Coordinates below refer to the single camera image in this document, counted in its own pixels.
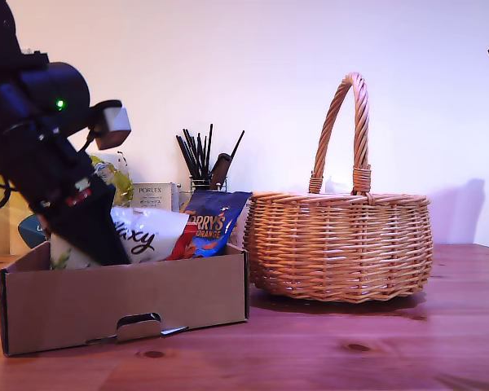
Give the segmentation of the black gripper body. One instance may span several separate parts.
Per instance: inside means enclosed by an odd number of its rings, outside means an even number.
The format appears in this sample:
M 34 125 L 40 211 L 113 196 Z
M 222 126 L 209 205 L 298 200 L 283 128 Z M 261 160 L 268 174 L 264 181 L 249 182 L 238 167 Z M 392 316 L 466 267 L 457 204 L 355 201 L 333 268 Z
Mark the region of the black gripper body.
M 102 180 L 90 157 L 58 134 L 2 136 L 0 174 L 36 213 L 69 214 L 102 200 Z

